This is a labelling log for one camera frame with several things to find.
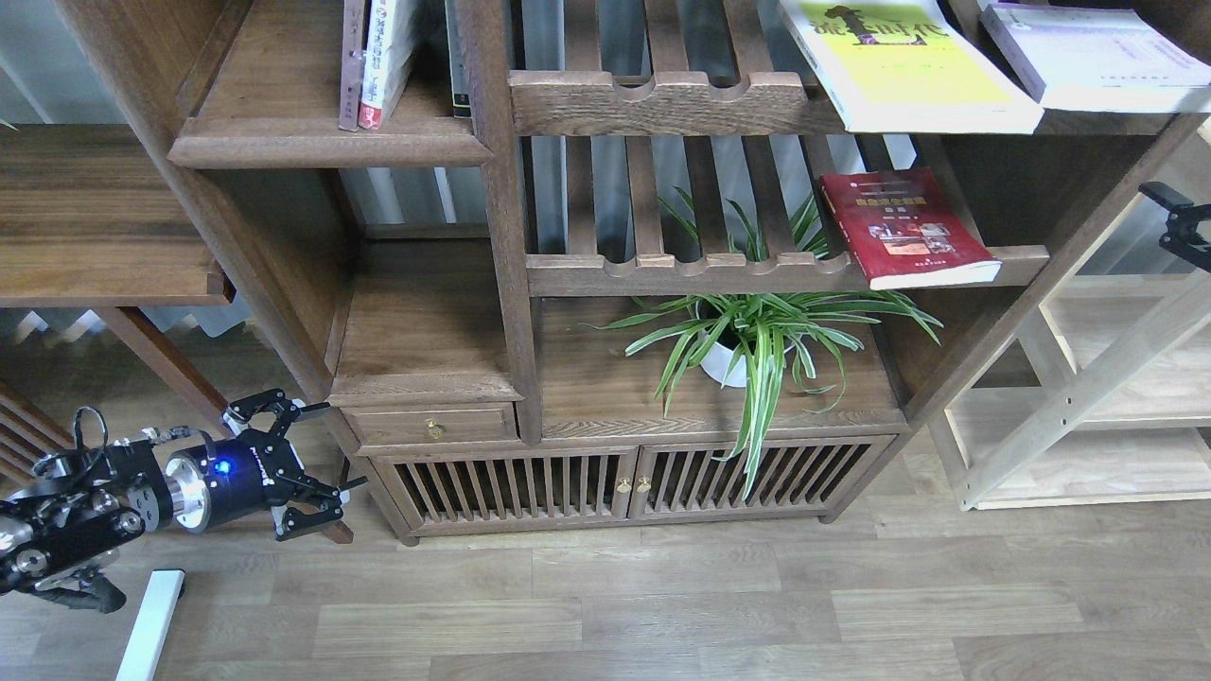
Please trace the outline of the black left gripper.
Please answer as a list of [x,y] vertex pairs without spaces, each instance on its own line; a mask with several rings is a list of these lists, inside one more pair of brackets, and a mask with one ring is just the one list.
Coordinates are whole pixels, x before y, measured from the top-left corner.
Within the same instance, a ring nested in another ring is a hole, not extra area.
[[243,433],[220,443],[194,445],[177,451],[165,468],[176,521],[190,532],[206,532],[259,510],[272,510],[275,539],[289,540],[320,532],[333,542],[352,542],[354,532],[342,521],[342,505],[350,491],[366,483],[360,476],[345,483],[321,483],[303,473],[289,441],[282,439],[289,424],[308,420],[329,410],[328,402],[308,405],[270,389],[239,397],[224,410],[223,423],[242,433],[256,414],[275,413],[265,434]]

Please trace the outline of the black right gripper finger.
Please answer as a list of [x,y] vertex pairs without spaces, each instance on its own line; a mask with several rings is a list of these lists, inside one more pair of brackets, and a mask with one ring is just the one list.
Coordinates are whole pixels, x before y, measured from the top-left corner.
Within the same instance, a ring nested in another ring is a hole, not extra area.
[[1142,183],[1140,193],[1167,211],[1165,231],[1159,238],[1160,247],[1203,271],[1210,271],[1209,241],[1198,231],[1199,224],[1210,219],[1210,204],[1195,205],[1190,198],[1163,182]]

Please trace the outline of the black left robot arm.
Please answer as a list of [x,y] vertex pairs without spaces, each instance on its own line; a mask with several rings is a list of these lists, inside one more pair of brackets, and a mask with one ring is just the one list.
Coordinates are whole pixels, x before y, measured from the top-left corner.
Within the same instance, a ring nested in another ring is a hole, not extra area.
[[155,446],[193,437],[195,429],[147,429],[142,439],[94,448],[76,440],[44,456],[35,482],[2,500],[2,591],[111,613],[126,599],[103,566],[117,548],[170,522],[201,533],[269,510],[276,540],[329,530],[342,521],[352,483],[309,475],[286,437],[291,424],[325,410],[272,389],[228,406],[229,439],[203,433],[200,445],[165,463]]

